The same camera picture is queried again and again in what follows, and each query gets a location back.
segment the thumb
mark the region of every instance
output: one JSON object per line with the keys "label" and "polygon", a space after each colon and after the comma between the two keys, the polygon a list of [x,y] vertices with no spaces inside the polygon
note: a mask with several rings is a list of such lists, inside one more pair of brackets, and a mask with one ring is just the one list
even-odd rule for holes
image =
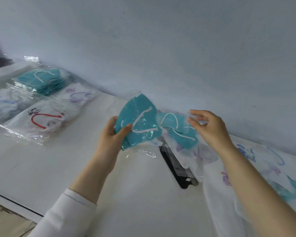
{"label": "thumb", "polygon": [[127,124],[124,128],[122,128],[116,135],[121,138],[124,139],[124,137],[132,131],[132,124]]}
{"label": "thumb", "polygon": [[187,121],[193,126],[200,134],[203,132],[204,126],[202,126],[197,120],[192,117],[189,117]]}

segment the hand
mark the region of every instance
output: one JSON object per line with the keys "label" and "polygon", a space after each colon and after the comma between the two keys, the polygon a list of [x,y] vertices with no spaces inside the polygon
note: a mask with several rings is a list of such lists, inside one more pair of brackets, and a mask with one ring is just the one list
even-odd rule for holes
{"label": "hand", "polygon": [[[223,120],[210,111],[190,110],[196,120],[188,118],[188,122],[201,134],[203,139],[217,152],[222,148],[234,147]],[[201,125],[198,121],[208,121]]]}
{"label": "hand", "polygon": [[116,120],[117,116],[114,116],[106,124],[106,127],[102,131],[98,147],[93,158],[97,164],[101,166],[101,169],[106,175],[111,173],[113,170],[117,155],[121,150],[122,141],[132,130],[132,124],[128,124],[117,134],[114,134],[114,125]]}

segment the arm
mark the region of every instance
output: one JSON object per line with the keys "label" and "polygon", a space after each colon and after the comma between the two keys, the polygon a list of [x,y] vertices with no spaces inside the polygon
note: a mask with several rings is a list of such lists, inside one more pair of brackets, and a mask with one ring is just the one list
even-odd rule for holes
{"label": "arm", "polygon": [[97,150],[80,175],[47,211],[29,237],[83,237],[94,216],[96,203],[113,170],[124,137],[131,125],[114,134],[116,117],[104,128]]}
{"label": "arm", "polygon": [[191,110],[189,123],[221,157],[229,181],[260,236],[296,237],[296,212],[276,193],[231,142],[223,120],[210,111]]}

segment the scratch on table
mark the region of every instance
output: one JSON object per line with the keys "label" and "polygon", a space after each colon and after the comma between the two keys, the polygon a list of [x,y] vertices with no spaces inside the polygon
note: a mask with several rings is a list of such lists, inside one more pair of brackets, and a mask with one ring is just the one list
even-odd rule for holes
{"label": "scratch on table", "polygon": [[[10,171],[12,171],[12,170],[13,170],[18,164],[19,164],[19,163],[17,163],[17,164],[16,164],[16,165],[15,165]],[[10,172],[10,171],[9,171],[9,172]],[[8,172],[8,173],[9,173],[9,172]]]}

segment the red ear loop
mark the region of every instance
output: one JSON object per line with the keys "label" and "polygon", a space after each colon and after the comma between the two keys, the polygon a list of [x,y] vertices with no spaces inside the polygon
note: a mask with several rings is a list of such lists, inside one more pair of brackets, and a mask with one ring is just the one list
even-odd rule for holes
{"label": "red ear loop", "polygon": [[42,125],[39,125],[37,124],[35,121],[34,121],[34,117],[35,116],[39,116],[39,115],[42,115],[42,116],[51,116],[51,117],[56,117],[56,118],[62,118],[62,116],[53,116],[53,115],[49,115],[49,114],[35,114],[31,117],[31,122],[34,124],[34,125],[37,125],[38,127],[40,128],[43,128],[43,129],[46,129],[45,126],[42,126]]}

